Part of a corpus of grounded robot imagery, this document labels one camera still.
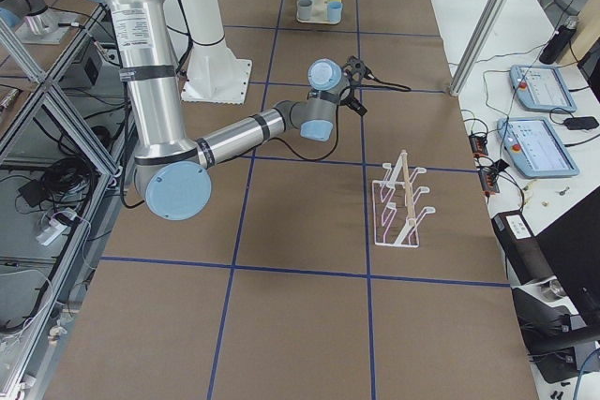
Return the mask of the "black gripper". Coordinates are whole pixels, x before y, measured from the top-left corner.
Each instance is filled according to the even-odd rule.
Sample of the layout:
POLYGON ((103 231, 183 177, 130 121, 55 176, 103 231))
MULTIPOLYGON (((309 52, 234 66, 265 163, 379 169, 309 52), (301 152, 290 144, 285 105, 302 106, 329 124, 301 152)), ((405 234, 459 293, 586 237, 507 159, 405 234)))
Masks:
POLYGON ((356 57, 350 56, 342 67, 343 77, 348 82, 348 85, 340 92, 340 105, 351 105, 354 101, 354 92, 358 89, 364 78, 367 78, 371 73, 366 63, 356 57))

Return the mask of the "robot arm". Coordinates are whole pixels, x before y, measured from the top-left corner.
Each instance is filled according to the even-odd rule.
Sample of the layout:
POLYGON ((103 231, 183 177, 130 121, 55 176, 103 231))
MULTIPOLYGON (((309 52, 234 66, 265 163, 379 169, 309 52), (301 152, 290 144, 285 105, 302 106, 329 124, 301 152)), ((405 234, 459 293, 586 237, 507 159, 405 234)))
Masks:
POLYGON ((361 61, 320 59, 308 70, 301 101, 281 101, 205 137, 188 137, 184 101, 239 104, 251 72, 226 43, 218 0, 95 0, 112 17, 122 59, 121 81, 132 104, 139 143, 134 184, 148 208, 168 220, 186 220, 210 199, 208 171, 290 129, 327 141, 340 107, 365 108, 354 90, 361 61))
POLYGON ((58 45, 67 29, 45 0, 1 0, 1 19, 25 44, 58 45))

